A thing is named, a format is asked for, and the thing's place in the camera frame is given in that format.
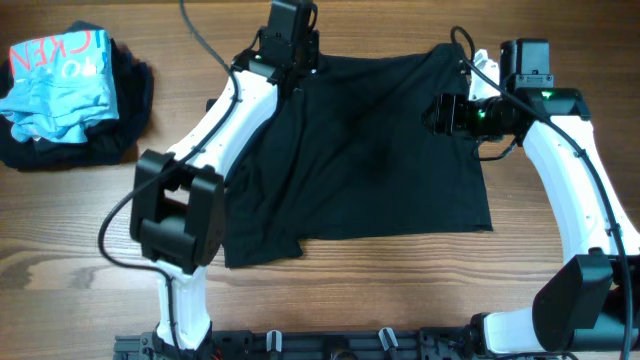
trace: wooden table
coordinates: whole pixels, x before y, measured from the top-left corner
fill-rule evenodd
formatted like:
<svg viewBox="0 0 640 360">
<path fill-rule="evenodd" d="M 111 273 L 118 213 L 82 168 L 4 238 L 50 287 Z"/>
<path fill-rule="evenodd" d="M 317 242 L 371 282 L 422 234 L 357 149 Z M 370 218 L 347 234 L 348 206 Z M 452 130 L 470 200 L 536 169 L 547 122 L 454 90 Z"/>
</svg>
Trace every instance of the wooden table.
<svg viewBox="0 0 640 360">
<path fill-rule="evenodd" d="M 0 48 L 83 19 L 107 28 L 154 70 L 152 124 L 138 153 L 164 151 L 204 115 L 226 81 L 186 30 L 177 1 L 9 0 Z M 321 50 L 352 57 L 428 51 L 464 26 L 499 57 L 502 41 L 551 42 L 556 85 L 581 89 L 602 160 L 640 223 L 640 3 L 637 1 L 318 1 Z M 266 1 L 188 4 L 203 36 L 229 61 L 266 24 Z M 487 152 L 498 151 L 498 146 Z M 304 241 L 305 256 L 208 275 L 217 329 L 317 331 L 455 326 L 483 311 L 529 306 L 561 266 L 558 230 L 523 151 L 483 165 L 493 233 Z M 152 274 L 116 269 L 96 247 L 98 227 L 133 182 L 134 163 L 67 171 L 0 167 L 0 358 L 110 359 L 116 334 L 159 319 Z M 108 233 L 111 252 L 136 259 L 129 208 Z M 600 355 L 612 358 L 614 354 Z"/>
</svg>

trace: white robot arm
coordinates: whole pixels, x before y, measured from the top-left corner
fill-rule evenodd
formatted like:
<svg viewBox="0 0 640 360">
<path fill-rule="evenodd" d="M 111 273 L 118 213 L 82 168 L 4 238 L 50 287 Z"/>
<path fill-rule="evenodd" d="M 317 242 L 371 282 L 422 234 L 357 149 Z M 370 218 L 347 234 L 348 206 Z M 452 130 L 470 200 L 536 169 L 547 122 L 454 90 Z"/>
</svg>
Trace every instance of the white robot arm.
<svg viewBox="0 0 640 360">
<path fill-rule="evenodd" d="M 157 181 L 133 198 L 132 238 L 141 243 L 143 255 L 151 260 L 153 266 L 171 275 L 175 291 L 171 295 L 172 301 L 169 301 L 165 277 L 159 279 L 161 321 L 157 329 L 140 337 L 116 338 L 116 354 L 125 356 L 131 351 L 140 351 L 141 354 L 151 351 L 170 357 L 174 354 L 171 349 L 177 345 L 191 359 L 209 359 L 215 351 L 236 346 L 234 349 L 241 350 L 242 356 L 230 356 L 232 359 L 247 359 L 255 355 L 272 360 L 311 360 L 316 359 L 318 352 L 326 350 L 329 346 L 327 341 L 334 341 L 336 337 L 344 338 L 347 345 L 353 346 L 350 341 L 361 346 L 371 344 L 372 352 L 377 351 L 377 346 L 386 354 L 384 358 L 391 360 L 429 359 L 429 354 L 435 356 L 431 360 L 454 356 L 472 359 L 544 351 L 613 351 L 621 348 L 624 322 L 618 311 L 620 302 L 616 302 L 620 291 L 615 293 L 611 290 L 612 283 L 619 282 L 621 271 L 615 257 L 618 248 L 611 232 L 616 224 L 608 223 L 602 196 L 592 173 L 557 132 L 536 119 L 521 121 L 523 115 L 510 108 L 508 102 L 500 99 L 500 93 L 475 73 L 472 74 L 468 99 L 460 100 L 453 96 L 453 100 L 446 102 L 441 97 L 438 104 L 444 106 L 451 105 L 451 101 L 453 104 L 461 101 L 482 119 L 495 118 L 497 122 L 484 121 L 485 125 L 478 128 L 477 123 L 469 120 L 471 112 L 459 118 L 461 112 L 454 116 L 453 112 L 443 109 L 438 112 L 442 119 L 437 118 L 435 126 L 438 126 L 438 121 L 447 122 L 442 128 L 448 135 L 455 135 L 456 131 L 471 132 L 472 136 L 484 134 L 483 131 L 488 131 L 488 135 L 516 134 L 519 144 L 540 174 L 560 230 L 565 266 L 540 291 L 532 307 L 506 313 L 478 314 L 469 326 L 450 330 L 464 343 L 462 350 L 453 352 L 457 355 L 445 354 L 451 346 L 446 350 L 436 344 L 436 350 L 433 350 L 425 345 L 427 339 L 432 338 L 438 343 L 437 336 L 428 328 L 402 334 L 394 334 L 390 328 L 373 334 L 354 332 L 339 335 L 283 336 L 278 331 L 263 335 L 244 332 L 243 341 L 238 344 L 234 340 L 239 336 L 236 333 L 212 332 L 205 304 L 206 266 L 215 256 L 224 235 L 224 206 L 221 205 L 224 178 L 254 133 L 276 113 L 279 101 L 290 94 L 297 79 L 314 71 L 318 33 L 307 25 L 312 12 L 317 14 L 317 9 L 310 2 L 273 2 L 269 26 L 263 28 L 260 35 L 260 50 L 245 50 L 234 60 L 232 76 L 238 82 L 239 101 L 231 115 L 199 153 L 172 177 Z M 497 64 L 487 57 L 486 51 L 481 50 L 475 57 L 476 66 L 496 83 L 506 79 L 507 89 L 511 92 L 516 91 L 514 87 L 526 88 L 522 91 L 523 96 L 546 110 L 551 122 L 585 149 L 604 184 L 620 226 L 626 254 L 634 259 L 634 264 L 638 263 L 640 235 L 622 209 L 598 157 L 593 127 L 579 92 L 553 88 L 553 78 L 548 75 L 548 43 L 518 40 L 505 44 L 503 47 L 508 51 L 503 56 L 508 57 L 508 61 L 501 58 Z M 530 49 L 534 49 L 534 53 L 545 50 L 545 46 L 546 72 L 538 68 L 525 71 L 522 58 L 526 56 L 523 53 Z M 531 88 L 525 85 L 531 81 L 541 81 L 544 86 Z M 164 155 L 151 151 L 143 154 L 136 169 L 136 186 L 154 176 L 160 177 L 171 164 L 192 152 L 194 146 L 221 121 L 232 96 L 230 79 L 215 105 L 183 140 Z M 178 186 L 191 190 L 187 206 L 177 206 L 164 198 L 165 189 Z M 174 315 L 174 327 L 170 323 L 170 313 Z M 178 344 L 174 343 L 173 335 L 176 335 Z M 636 321 L 632 331 L 633 344 L 637 343 L 637 335 Z M 307 341 L 306 345 L 300 345 L 307 350 L 290 347 L 296 341 Z M 355 352 L 350 354 L 357 359 Z"/>
</svg>

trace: black cable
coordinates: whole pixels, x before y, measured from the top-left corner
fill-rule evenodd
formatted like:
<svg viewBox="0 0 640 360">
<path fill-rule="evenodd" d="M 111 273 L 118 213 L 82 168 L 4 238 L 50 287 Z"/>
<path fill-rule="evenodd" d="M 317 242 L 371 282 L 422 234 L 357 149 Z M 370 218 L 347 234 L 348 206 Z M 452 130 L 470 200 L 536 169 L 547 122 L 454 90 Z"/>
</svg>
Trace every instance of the black cable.
<svg viewBox="0 0 640 360">
<path fill-rule="evenodd" d="M 261 35 L 262 35 L 262 30 L 258 30 L 256 32 L 256 36 L 253 37 L 253 41 L 251 42 L 251 45 L 249 45 L 247 50 L 251 50 L 253 49 L 254 46 L 256 46 L 256 43 L 258 42 L 258 39 L 260 38 Z"/>
<path fill-rule="evenodd" d="M 460 31 L 465 36 L 467 41 L 470 42 L 470 47 L 474 49 L 475 47 L 473 45 L 473 41 L 471 40 L 471 36 L 469 36 L 469 34 L 459 26 L 455 26 L 451 29 L 451 42 L 453 44 L 457 44 L 457 41 L 455 38 L 455 33 L 457 31 Z M 504 89 L 498 86 L 498 84 L 493 82 L 489 77 L 487 77 L 484 73 L 482 73 L 482 71 L 480 71 L 480 69 L 478 69 L 473 64 L 473 62 L 467 59 L 462 47 L 459 48 L 459 51 L 460 51 L 460 58 L 462 59 L 462 61 L 471 70 L 473 70 L 476 73 L 476 75 L 478 75 L 478 77 L 480 77 L 482 80 L 484 80 L 487 84 L 489 84 L 494 89 L 498 90 L 504 98 L 511 101 L 514 105 L 519 107 L 521 110 L 529 113 L 531 116 L 533 116 L 534 119 L 537 119 L 543 124 L 549 126 L 558 135 L 560 135 L 560 137 L 562 137 L 565 141 L 567 141 L 569 145 L 571 145 L 571 147 L 576 151 L 576 156 L 582 158 L 582 161 L 584 162 L 585 166 L 591 173 L 593 182 L 596 184 L 596 188 L 598 189 L 598 193 L 600 194 L 600 199 L 602 200 L 602 206 L 605 209 L 607 218 L 609 220 L 609 225 L 611 226 L 609 231 L 611 235 L 613 235 L 613 239 L 616 243 L 616 248 L 618 250 L 618 261 L 620 261 L 620 266 L 622 268 L 622 271 L 621 271 L 622 286 L 625 292 L 625 301 L 624 301 L 625 321 L 624 321 L 623 346 L 622 346 L 622 352 L 620 353 L 620 359 L 621 360 L 629 359 L 629 353 L 631 352 L 631 331 L 633 328 L 633 294 L 632 294 L 632 288 L 631 288 L 631 273 L 629 272 L 629 263 L 627 260 L 626 252 L 624 250 L 624 243 L 622 242 L 622 236 L 620 234 L 620 225 L 616 221 L 615 214 L 613 212 L 613 207 L 611 206 L 611 202 L 609 200 L 609 197 L 607 196 L 607 191 L 604 187 L 604 184 L 602 183 L 602 179 L 600 179 L 600 176 L 598 175 L 598 172 L 595 166 L 593 165 L 593 163 L 591 162 L 591 159 L 587 155 L 586 150 L 582 149 L 580 145 L 578 145 L 578 143 L 576 143 L 575 140 L 573 140 L 573 138 L 569 136 L 569 134 L 567 134 L 566 132 L 564 132 L 564 130 L 562 130 L 560 127 L 554 124 L 548 116 L 538 113 L 536 110 L 534 110 L 533 108 L 531 108 L 530 106 L 522 102 L 520 99 L 518 99 L 514 95 L 506 92 Z"/>
<path fill-rule="evenodd" d="M 195 27 L 193 26 L 193 24 L 189 20 L 189 17 L 187 16 L 187 12 L 186 12 L 186 9 L 184 7 L 184 0 L 180 0 L 180 12 L 182 14 L 182 18 L 184 19 L 185 24 L 189 28 L 189 31 L 195 36 L 196 40 L 198 40 L 200 45 L 202 45 L 202 47 L 204 47 L 204 49 L 211 56 L 213 56 L 214 59 L 216 59 L 216 61 L 222 66 L 222 68 L 225 70 L 225 72 L 231 78 L 231 82 L 233 83 L 233 89 L 234 89 L 233 95 L 231 97 L 231 104 L 229 105 L 229 108 L 224 113 L 224 115 L 222 115 L 222 117 L 220 118 L 220 121 L 218 121 L 218 123 L 202 138 L 202 140 L 196 146 L 193 147 L 193 149 L 185 157 L 183 157 L 179 161 L 175 162 L 173 165 L 169 166 L 167 169 L 162 171 L 160 174 L 157 174 L 156 176 L 154 176 L 151 179 L 147 180 L 146 182 L 144 182 L 140 186 L 136 187 L 130 193 L 128 193 L 124 198 L 122 198 L 113 207 L 113 209 L 111 209 L 111 211 L 107 214 L 107 216 L 104 218 L 104 220 L 102 222 L 102 225 L 100 226 L 100 231 L 98 232 L 98 248 L 100 250 L 100 254 L 105 259 L 107 259 L 109 262 L 111 262 L 112 264 L 114 264 L 114 265 L 116 265 L 118 267 L 122 267 L 122 268 L 126 268 L 126 269 L 157 272 L 157 273 L 159 273 L 160 275 L 162 275 L 165 278 L 165 284 L 167 286 L 167 296 L 168 296 L 168 306 L 169 306 L 169 323 L 170 323 L 170 327 L 171 327 L 171 338 L 173 340 L 174 348 L 176 350 L 176 356 L 177 356 L 178 359 L 182 359 L 182 351 L 180 350 L 180 345 L 178 343 L 178 337 L 177 337 L 177 333 L 176 333 L 176 321 L 175 321 L 175 318 L 174 318 L 174 311 L 173 311 L 173 278 L 166 271 L 164 271 L 164 270 L 162 270 L 160 268 L 156 268 L 156 267 L 153 267 L 153 266 L 145 266 L 145 265 L 127 264 L 127 263 L 124 263 L 122 261 L 116 260 L 111 255 L 109 255 L 109 253 L 107 253 L 106 248 L 105 248 L 105 244 L 104 244 L 104 240 L 105 240 L 105 235 L 107 233 L 107 229 L 109 228 L 109 224 L 111 223 L 113 218 L 118 214 L 118 212 L 120 212 L 120 210 L 122 210 L 122 208 L 129 201 L 131 201 L 131 199 L 133 199 L 137 194 L 139 194 L 142 190 L 144 190 L 145 188 L 147 188 L 151 184 L 155 183 L 156 181 L 163 181 L 169 175 L 171 175 L 176 169 L 178 169 L 182 165 L 186 164 L 187 161 L 189 161 L 196 154 L 198 154 L 202 150 L 202 148 L 209 142 L 209 140 L 211 140 L 213 135 L 215 135 L 215 133 L 225 123 L 225 121 L 229 118 L 229 116 L 231 116 L 231 113 L 233 112 L 233 110 L 236 107 L 236 104 L 238 103 L 238 94 L 239 94 L 238 80 L 234 76 L 234 74 L 231 71 L 231 69 L 229 68 L 229 66 L 227 66 L 227 64 L 225 64 L 225 62 L 222 59 L 222 57 L 220 57 L 220 55 L 218 55 L 218 53 L 216 53 L 216 51 L 213 50 L 211 48 L 211 46 L 209 46 L 209 44 L 207 44 L 207 42 L 202 38 L 202 36 L 200 36 L 198 31 L 195 29 Z"/>
<path fill-rule="evenodd" d="M 309 33 L 311 33 L 316 27 L 316 21 L 318 20 L 318 5 L 311 3 L 311 11 L 313 12 L 313 21 L 311 22 L 311 25 L 309 25 Z"/>
<path fill-rule="evenodd" d="M 547 353 L 547 352 L 538 352 L 538 353 L 519 353 L 519 354 L 511 354 L 497 357 L 496 360 L 513 360 L 521 357 L 562 357 L 563 359 L 569 358 L 571 360 L 578 360 L 578 357 L 573 355 L 572 353 Z"/>
<path fill-rule="evenodd" d="M 482 145 L 488 137 L 481 137 L 479 139 L 476 140 L 475 145 L 473 146 L 473 148 L 471 149 L 471 157 L 473 157 L 475 160 L 478 161 L 496 161 L 496 160 L 502 160 L 504 158 L 506 158 L 507 156 L 509 156 L 509 154 L 511 154 L 511 152 L 513 151 L 513 149 L 515 149 L 516 145 L 518 145 L 518 139 L 515 138 L 513 139 L 513 141 L 511 141 L 511 144 L 509 144 L 509 146 L 507 146 L 506 149 L 504 149 L 504 151 L 502 153 L 500 153 L 500 155 L 498 156 L 491 156 L 491 157 L 480 157 L 479 155 L 476 155 L 476 152 L 479 150 L 480 145 Z"/>
<path fill-rule="evenodd" d="M 462 45 L 460 45 L 460 43 L 456 40 L 456 32 L 458 32 L 458 31 L 462 34 L 462 36 L 464 36 L 464 38 L 467 40 L 467 43 L 469 43 L 469 49 L 471 50 L 471 56 L 468 59 L 467 59 L 466 55 L 464 55 L 464 49 L 462 48 Z M 469 60 L 471 62 L 471 65 L 473 65 L 473 57 L 476 54 L 476 45 L 473 43 L 473 39 L 471 39 L 471 35 L 469 35 L 467 30 L 463 29 L 460 26 L 452 27 L 451 28 L 451 33 L 449 35 L 451 36 L 451 42 L 453 44 L 460 45 L 460 51 L 462 52 L 462 55 L 464 55 L 464 60 Z"/>
</svg>

